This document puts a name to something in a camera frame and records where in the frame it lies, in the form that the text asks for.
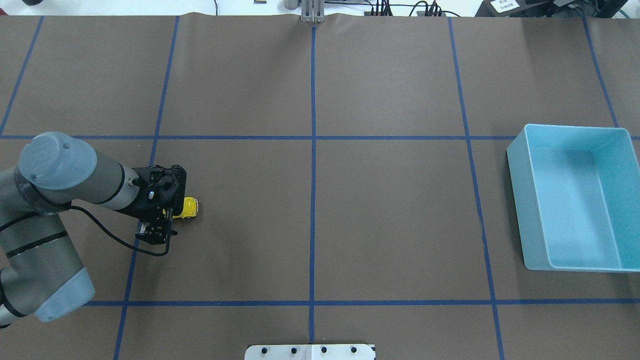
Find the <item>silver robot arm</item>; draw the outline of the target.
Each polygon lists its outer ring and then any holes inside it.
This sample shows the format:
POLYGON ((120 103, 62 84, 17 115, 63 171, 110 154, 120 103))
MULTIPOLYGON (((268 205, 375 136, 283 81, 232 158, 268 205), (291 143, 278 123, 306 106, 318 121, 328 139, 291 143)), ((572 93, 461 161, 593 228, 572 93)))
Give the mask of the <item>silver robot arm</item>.
POLYGON ((162 257, 177 232, 173 219, 185 205, 186 170, 150 165, 131 168, 82 139, 62 132, 35 136, 18 163, 1 172, 1 327, 34 315, 51 322, 86 305, 95 295, 87 267, 60 217, 78 211, 110 239, 143 255, 162 257), (150 251, 109 231, 84 201, 136 219, 135 238, 150 251))

